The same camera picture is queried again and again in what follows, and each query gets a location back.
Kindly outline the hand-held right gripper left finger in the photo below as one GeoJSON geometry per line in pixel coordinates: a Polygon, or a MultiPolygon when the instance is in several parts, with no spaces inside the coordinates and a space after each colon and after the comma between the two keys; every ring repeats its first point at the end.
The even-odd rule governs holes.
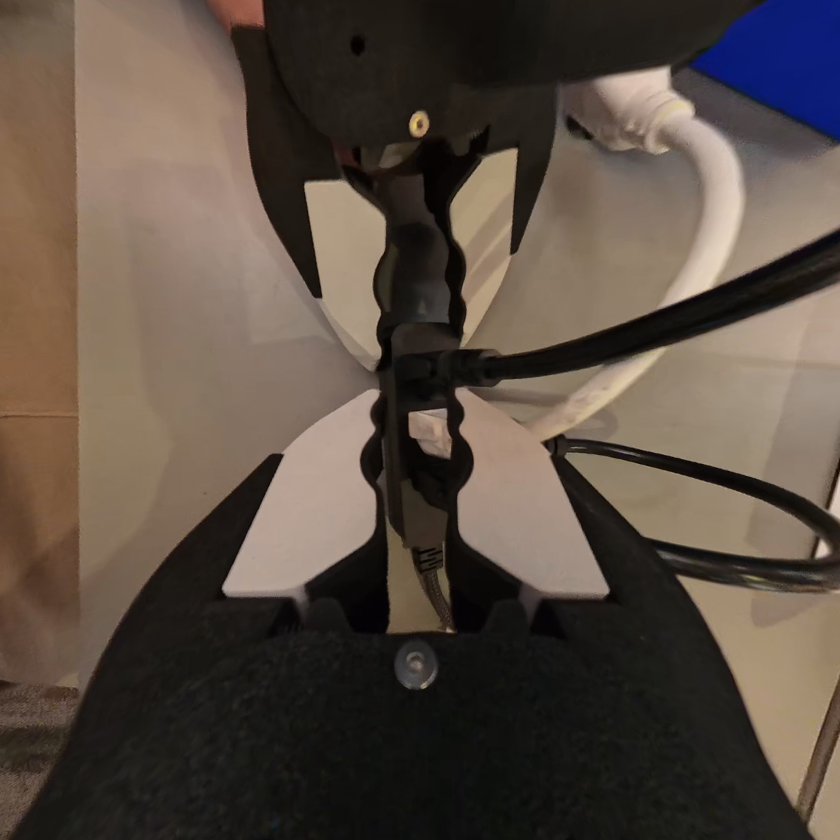
{"type": "Polygon", "coordinates": [[[353,630],[386,631],[381,396],[363,392],[286,448],[223,584],[227,598],[291,599],[302,618],[333,599],[353,630]]]}

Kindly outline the person's left hand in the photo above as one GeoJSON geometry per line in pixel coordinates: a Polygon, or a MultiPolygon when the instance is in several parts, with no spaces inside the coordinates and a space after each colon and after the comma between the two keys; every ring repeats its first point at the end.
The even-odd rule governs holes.
{"type": "Polygon", "coordinates": [[[205,1],[210,13],[231,36],[237,28],[264,29],[264,1],[205,1]]]}

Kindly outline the grey desk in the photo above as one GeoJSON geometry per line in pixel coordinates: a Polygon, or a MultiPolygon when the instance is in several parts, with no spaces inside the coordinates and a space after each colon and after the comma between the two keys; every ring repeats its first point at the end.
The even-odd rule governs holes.
{"type": "MultiPolygon", "coordinates": [[[[166,555],[268,455],[373,383],[294,270],[250,170],[233,47],[203,2],[77,2],[80,684],[166,555]]],[[[724,277],[838,228],[838,144],[691,71],[748,191],[724,277]]],[[[692,170],[558,132],[475,345],[516,353],[648,312],[688,249],[692,170]]],[[[838,288],[667,352],[576,435],[825,503],[838,459],[838,288]]],[[[790,517],[611,458],[574,466],[637,530],[805,557],[790,517]]],[[[795,801],[838,677],[838,595],[682,581],[795,801]]]]}

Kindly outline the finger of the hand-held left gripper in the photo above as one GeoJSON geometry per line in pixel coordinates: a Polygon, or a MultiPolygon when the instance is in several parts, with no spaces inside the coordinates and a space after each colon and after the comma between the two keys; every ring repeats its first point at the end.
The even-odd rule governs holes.
{"type": "Polygon", "coordinates": [[[304,187],[321,288],[321,310],[344,348],[367,370],[382,356],[374,276],[385,251],[385,218],[346,181],[304,187]]]}
{"type": "Polygon", "coordinates": [[[508,272],[518,151],[481,158],[450,205],[451,231],[465,258],[462,345],[487,314],[508,272]]]}

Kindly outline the blue plastic bin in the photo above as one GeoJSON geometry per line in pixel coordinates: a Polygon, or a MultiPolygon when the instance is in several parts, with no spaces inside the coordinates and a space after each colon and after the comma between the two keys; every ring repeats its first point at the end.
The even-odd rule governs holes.
{"type": "Polygon", "coordinates": [[[768,1],[690,68],[839,141],[839,2],[768,1]]]}

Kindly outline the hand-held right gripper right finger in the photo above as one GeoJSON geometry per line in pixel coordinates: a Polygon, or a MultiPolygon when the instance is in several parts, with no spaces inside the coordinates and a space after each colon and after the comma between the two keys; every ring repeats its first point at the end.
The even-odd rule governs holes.
{"type": "Polygon", "coordinates": [[[455,629],[477,633],[514,601],[602,602],[610,587],[552,456],[528,429],[467,389],[448,402],[454,487],[445,570],[455,629]]]}

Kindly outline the metal rod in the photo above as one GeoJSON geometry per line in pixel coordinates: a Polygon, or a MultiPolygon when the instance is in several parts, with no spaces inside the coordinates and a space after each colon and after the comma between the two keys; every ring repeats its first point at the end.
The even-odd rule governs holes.
{"type": "Polygon", "coordinates": [[[817,799],[822,791],[829,765],[839,739],[839,679],[826,708],[822,726],[817,734],[811,758],[797,795],[795,810],[803,823],[812,819],[817,799]]]}

